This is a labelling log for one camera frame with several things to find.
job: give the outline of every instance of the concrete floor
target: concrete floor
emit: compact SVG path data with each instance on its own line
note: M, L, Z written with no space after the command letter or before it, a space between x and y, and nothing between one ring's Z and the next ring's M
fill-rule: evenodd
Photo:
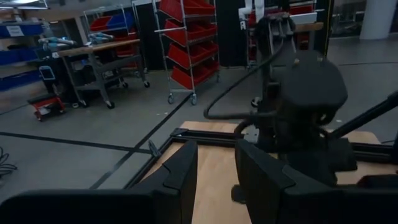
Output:
M338 127L397 90L397 50L398 42L394 37L375 42L355 39L331 42L328 57L336 64L344 64L340 69L349 99L329 128ZM222 70L221 83L211 79L201 85L198 104L185 103L150 139L159 146L184 121L206 121L204 107L245 73L243 69ZM0 116L0 132L134 147L186 96L176 95L176 103L169 105L165 74L153 72L148 79L150 89L145 89L139 80L130 79L130 89L113 90L110 94L116 103L113 110L107 109L98 99L89 108L70 109L65 115L40 123L34 118L33 109L24 106ZM259 80L254 76L238 86L220 100L212 113L250 110L251 99L260 93ZM381 141L391 140L397 132L397 121L398 109L394 109L361 130L374 132ZM131 155L126 151L5 136L0 136L0 146L10 154L9 162L19 167L18 171L0 180L0 202L30 189L86 189L94 183L99 189L120 189L150 158L142 153ZM147 143L141 148L147 149ZM115 170L114 165L123 157L126 162ZM112 175L97 182L104 175L108 177L109 170L114 171Z

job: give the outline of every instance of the black metal frame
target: black metal frame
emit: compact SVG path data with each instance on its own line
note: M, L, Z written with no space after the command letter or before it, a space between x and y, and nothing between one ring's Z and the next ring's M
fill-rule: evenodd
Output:
M194 131L183 128L176 128L169 138L161 145L158 151L163 154L173 143L186 143L194 140L199 146L216 146L235 148L236 140L243 138L243 134L236 136L233 133L222 133L215 131ZM359 161L393 163L398 164L394 151L398 150L398 138L393 146L382 144L365 144L352 142L351 146L355 156ZM135 176L124 186L129 189L140 182L140 180L148 173L150 168L159 160L161 156L152 156Z

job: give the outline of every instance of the stool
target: stool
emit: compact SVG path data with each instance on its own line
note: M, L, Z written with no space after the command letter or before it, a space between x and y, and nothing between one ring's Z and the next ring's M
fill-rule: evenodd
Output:
M27 102L36 109L34 114L39 121L43 121L45 115L62 114L65 111L61 99L54 93L38 96L27 100Z

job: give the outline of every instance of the workbench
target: workbench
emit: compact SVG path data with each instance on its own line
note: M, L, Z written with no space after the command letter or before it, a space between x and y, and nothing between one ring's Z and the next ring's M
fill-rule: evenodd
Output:
M76 49L68 49L68 50L62 50L62 51L57 52L58 56L62 58L65 66L67 68L67 72L69 74L69 77L70 77L71 83L73 85L74 91L76 93L76 96L77 96L79 102L83 106L87 106L88 103L83 99L80 92L86 91L86 90L99 90L104 102L107 104L107 107L109 109L113 109L114 103L109 100L108 94L106 92L106 84L110 83L110 82L114 82L115 80L119 80L120 83L124 87L127 88L127 86L128 86L127 83L124 83L124 81L123 81L123 77L126 76L127 74L123 74L120 72L118 74L114 74L111 78L104 78L103 73L107 72L107 71L112 71L112 70L115 70L115 69L118 69L121 67L125 67L126 65L129 65L133 62L136 62L136 64L137 64L137 69L140 74L140 78L144 82L145 87L146 88L149 87L149 82L146 80L146 76L144 74L144 69L141 64L142 57L138 54L138 52L139 52L138 43L139 42L140 42L139 39L125 40L125 41L119 41L119 42L108 42L105 44L98 44L98 45L93 45L93 46L89 46L89 47L79 47ZM106 63L106 64L98 63L95 53L98 53L98 52L104 51L104 50L114 49L116 47L122 47L125 45L134 45L137 48L137 50L136 50L137 54L128 56L128 57L124 57L122 59L115 60L113 62ZM74 71L70 61L68 60L69 57L76 56L76 55L88 55L88 60L90 62L90 65L93 67L93 72L94 72L94 76L96 79L94 82L91 82L91 83L88 83L85 85L77 84L77 82L75 81L75 77L74 77L75 71Z
M186 121L181 128L198 131L232 133L237 124ZM379 143L373 133L354 131L346 137L351 142ZM149 169L148 175L157 170L183 144L172 143L162 157ZM358 162L358 170L337 173L338 184L355 184L364 175L395 174L398 166ZM198 180L192 223L197 224L249 224L245 205L231 200L231 188L238 184L234 148L198 146Z

